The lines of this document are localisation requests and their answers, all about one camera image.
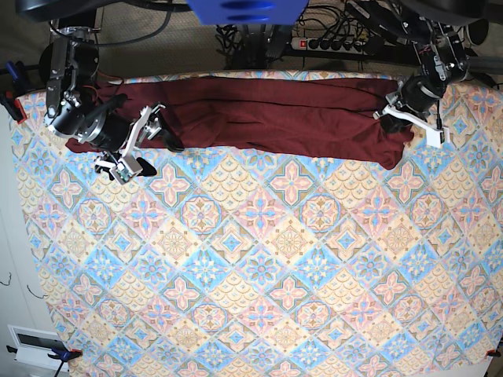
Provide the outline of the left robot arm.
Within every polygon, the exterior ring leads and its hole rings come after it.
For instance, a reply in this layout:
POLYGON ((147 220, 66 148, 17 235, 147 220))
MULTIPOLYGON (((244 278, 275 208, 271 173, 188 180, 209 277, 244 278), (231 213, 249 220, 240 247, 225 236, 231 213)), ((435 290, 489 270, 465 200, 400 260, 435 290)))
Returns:
POLYGON ((452 82, 460 82, 468 73, 468 58, 461 37, 454 30, 482 14, 484 6, 470 1, 400 1, 397 18, 406 39, 420 61, 420 74, 398 84, 387 95, 387 104, 421 120, 440 101, 452 82))

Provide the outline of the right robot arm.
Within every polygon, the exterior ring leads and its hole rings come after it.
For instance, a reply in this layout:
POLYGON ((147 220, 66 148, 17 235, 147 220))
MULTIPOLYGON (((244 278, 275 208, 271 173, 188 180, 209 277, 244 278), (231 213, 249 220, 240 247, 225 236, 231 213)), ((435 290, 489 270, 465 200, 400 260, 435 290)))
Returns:
POLYGON ((90 41, 91 27, 55 29, 46 50, 50 69, 46 80, 46 128, 58 137, 88 143, 98 151, 94 169, 105 171, 121 185, 137 176, 151 177, 155 167, 134 154, 145 140, 159 137, 171 152, 184 145, 167 125, 158 102, 144 107, 133 122, 118 114, 127 95, 115 93, 103 101, 92 85, 98 73, 98 45, 90 41))

